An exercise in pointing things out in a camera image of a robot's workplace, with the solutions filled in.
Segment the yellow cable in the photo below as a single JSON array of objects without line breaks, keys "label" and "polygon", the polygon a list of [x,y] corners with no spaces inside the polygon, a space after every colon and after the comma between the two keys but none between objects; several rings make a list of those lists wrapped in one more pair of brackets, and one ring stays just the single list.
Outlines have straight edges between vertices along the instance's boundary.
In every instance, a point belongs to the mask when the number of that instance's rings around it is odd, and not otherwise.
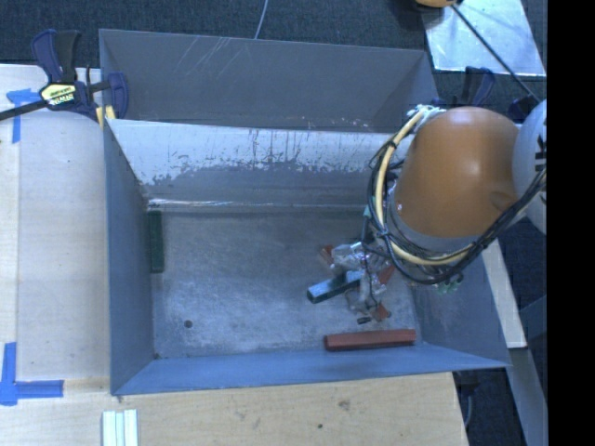
[{"label": "yellow cable", "polygon": [[[380,167],[378,170],[378,177],[377,177],[377,182],[376,182],[376,186],[375,186],[374,205],[375,205],[376,212],[377,212],[377,218],[382,223],[382,226],[385,225],[384,213],[382,210],[382,200],[384,198],[382,196],[382,190],[384,187],[384,178],[385,178],[385,175],[387,172],[387,168],[389,166],[390,158],[392,157],[392,154],[396,150],[396,146],[411,131],[411,129],[413,127],[415,127],[417,122],[425,115],[425,113],[427,111],[428,111],[428,108],[423,107],[423,108],[419,109],[417,111],[417,113],[411,119],[409,119],[409,121],[401,128],[401,130],[399,130],[399,132],[397,132],[397,134],[395,134],[394,137],[390,140],[392,142],[392,144],[390,144],[387,147],[386,151],[384,152],[384,155],[382,156],[382,160],[380,161]],[[405,260],[407,260],[411,263],[414,263],[414,264],[425,265],[425,266],[441,265],[441,264],[447,264],[447,263],[458,261],[458,260],[462,259],[465,256],[465,254],[467,253],[467,251],[472,247],[472,245],[469,244],[466,247],[464,247],[460,250],[457,250],[455,253],[451,253],[451,254],[445,255],[445,256],[438,256],[438,257],[432,257],[430,259],[426,259],[423,257],[414,256],[411,253],[407,253],[406,251],[404,251],[404,249],[402,249],[398,244],[395,244],[393,241],[390,242],[390,246],[391,246],[392,250],[402,259],[405,259]]]}]

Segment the white cable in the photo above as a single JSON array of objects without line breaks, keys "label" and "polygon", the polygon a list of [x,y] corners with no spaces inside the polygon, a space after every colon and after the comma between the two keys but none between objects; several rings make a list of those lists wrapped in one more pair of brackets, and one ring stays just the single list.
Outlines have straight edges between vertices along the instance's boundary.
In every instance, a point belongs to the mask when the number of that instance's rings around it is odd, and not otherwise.
[{"label": "white cable", "polygon": [[260,29],[262,28],[262,22],[264,21],[264,16],[267,13],[268,6],[269,0],[264,0],[264,6],[262,7],[262,13],[260,14],[260,21],[258,22],[257,32],[254,35],[255,40],[258,40],[258,36],[260,35]]}]

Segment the green object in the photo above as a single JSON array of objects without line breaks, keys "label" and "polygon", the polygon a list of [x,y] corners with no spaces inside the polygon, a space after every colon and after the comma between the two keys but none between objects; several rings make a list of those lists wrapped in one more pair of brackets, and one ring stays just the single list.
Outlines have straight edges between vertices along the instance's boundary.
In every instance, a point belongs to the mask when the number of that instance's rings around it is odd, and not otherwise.
[{"label": "green object", "polygon": [[151,273],[164,272],[164,229],[163,213],[151,211],[147,213],[149,219],[149,249],[151,254]]}]

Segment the white plastic piece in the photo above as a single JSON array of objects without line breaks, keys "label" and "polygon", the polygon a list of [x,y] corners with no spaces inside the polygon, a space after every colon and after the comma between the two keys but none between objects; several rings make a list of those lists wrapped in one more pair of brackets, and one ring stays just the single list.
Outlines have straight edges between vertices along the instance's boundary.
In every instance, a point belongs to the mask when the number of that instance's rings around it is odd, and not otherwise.
[{"label": "white plastic piece", "polygon": [[139,446],[136,410],[103,412],[101,427],[102,446]]}]

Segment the black carpet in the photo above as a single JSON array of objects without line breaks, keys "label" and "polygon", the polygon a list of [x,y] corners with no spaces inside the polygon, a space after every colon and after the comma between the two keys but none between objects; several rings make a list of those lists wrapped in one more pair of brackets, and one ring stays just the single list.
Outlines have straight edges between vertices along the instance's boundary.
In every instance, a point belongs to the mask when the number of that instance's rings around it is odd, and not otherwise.
[{"label": "black carpet", "polygon": [[[548,0],[522,3],[547,70]],[[0,62],[33,64],[31,40],[47,28],[80,31],[75,65],[93,68],[99,67],[100,28],[252,38],[264,4],[265,0],[0,0]],[[427,49],[421,14],[409,0],[269,0],[258,37]],[[461,94],[462,73],[436,71],[434,78],[445,100]],[[522,81],[539,99],[546,97],[544,78]],[[524,96],[525,89],[514,78],[498,75],[488,107],[506,113],[513,100]],[[522,221],[500,243],[514,294],[524,308],[546,292],[546,237]],[[547,395],[547,339],[537,339],[531,347]],[[469,422],[471,446],[524,445],[505,372],[482,371],[477,378]]]}]

